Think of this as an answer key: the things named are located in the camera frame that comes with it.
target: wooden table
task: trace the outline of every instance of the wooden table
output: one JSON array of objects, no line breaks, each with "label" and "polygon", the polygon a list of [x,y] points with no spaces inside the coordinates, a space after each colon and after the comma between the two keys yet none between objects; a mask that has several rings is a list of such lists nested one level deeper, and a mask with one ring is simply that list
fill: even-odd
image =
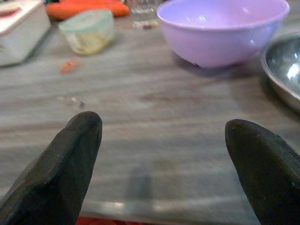
[{"label": "wooden table", "polygon": [[[291,6],[279,34],[300,27],[300,1]],[[133,30],[127,18],[116,27],[114,44],[74,73],[60,74],[73,53],[56,28],[23,64],[0,69],[0,196],[72,116],[91,110],[104,133],[83,215],[258,224],[225,123],[256,122],[298,150],[300,117],[265,85],[258,59],[202,70],[176,56],[159,29]]]}]

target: plastic bowl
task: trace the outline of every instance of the plastic bowl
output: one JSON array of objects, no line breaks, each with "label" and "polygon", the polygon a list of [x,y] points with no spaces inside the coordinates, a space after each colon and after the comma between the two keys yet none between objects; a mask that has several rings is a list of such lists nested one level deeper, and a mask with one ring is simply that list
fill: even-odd
[{"label": "plastic bowl", "polygon": [[264,48],[289,11],[285,0],[172,0],[157,15],[180,57],[215,68],[246,61]]},{"label": "plastic bowl", "polygon": [[95,54],[113,40],[113,14],[108,10],[86,11],[61,22],[59,29],[75,53]]}]

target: stainless steel bowl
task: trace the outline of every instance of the stainless steel bowl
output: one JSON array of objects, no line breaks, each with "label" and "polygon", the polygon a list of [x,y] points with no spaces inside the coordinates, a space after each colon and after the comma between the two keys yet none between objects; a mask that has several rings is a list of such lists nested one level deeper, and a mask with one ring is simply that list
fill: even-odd
[{"label": "stainless steel bowl", "polygon": [[262,54],[261,63],[275,92],[300,112],[300,33],[271,44]]}]

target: bowl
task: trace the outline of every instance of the bowl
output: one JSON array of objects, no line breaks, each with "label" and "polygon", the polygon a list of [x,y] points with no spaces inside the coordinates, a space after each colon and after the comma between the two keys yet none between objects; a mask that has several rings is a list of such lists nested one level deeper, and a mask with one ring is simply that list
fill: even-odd
[{"label": "bowl", "polygon": [[113,14],[109,10],[85,11],[61,22],[59,29],[75,53],[95,54],[113,40]]},{"label": "bowl", "polygon": [[261,63],[274,91],[300,112],[300,33],[278,38],[263,52]]},{"label": "bowl", "polygon": [[246,61],[262,50],[289,10],[285,0],[171,0],[157,15],[180,57],[215,68]]}]

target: purple bowl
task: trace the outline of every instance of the purple bowl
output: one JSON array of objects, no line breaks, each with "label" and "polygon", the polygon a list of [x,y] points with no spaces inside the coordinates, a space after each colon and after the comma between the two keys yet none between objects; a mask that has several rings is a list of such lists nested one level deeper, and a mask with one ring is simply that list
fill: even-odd
[{"label": "purple bowl", "polygon": [[180,57],[215,68],[246,61],[263,49],[289,11],[285,0],[169,0],[157,15]]}]

